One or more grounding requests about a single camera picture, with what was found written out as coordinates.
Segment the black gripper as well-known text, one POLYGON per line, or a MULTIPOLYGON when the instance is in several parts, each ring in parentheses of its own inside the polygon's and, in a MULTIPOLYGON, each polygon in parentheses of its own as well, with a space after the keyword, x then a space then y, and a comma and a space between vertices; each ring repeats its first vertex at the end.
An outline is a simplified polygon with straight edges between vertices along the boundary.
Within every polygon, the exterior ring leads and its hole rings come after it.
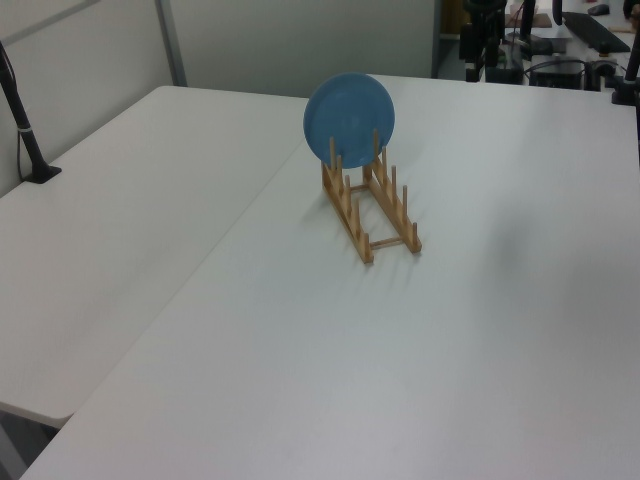
POLYGON ((470 22, 460 31, 460 57, 477 57, 465 61, 465 81, 479 82, 482 57, 486 55, 486 82, 496 83, 501 72, 500 43, 504 37, 506 2, 500 0, 463 0, 462 7, 470 22))

